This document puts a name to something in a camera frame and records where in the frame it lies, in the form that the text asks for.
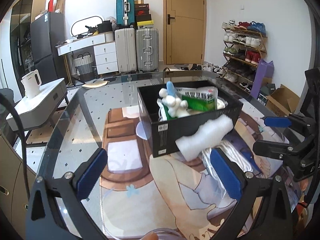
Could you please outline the person's left hand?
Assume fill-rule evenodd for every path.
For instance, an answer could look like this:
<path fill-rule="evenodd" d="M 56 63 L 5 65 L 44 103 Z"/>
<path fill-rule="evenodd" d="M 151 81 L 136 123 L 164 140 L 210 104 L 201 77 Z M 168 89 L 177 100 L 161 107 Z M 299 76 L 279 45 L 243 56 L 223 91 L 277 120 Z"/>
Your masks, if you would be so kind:
<path fill-rule="evenodd" d="M 158 235 L 154 232 L 149 232 L 140 240 L 158 240 Z"/>

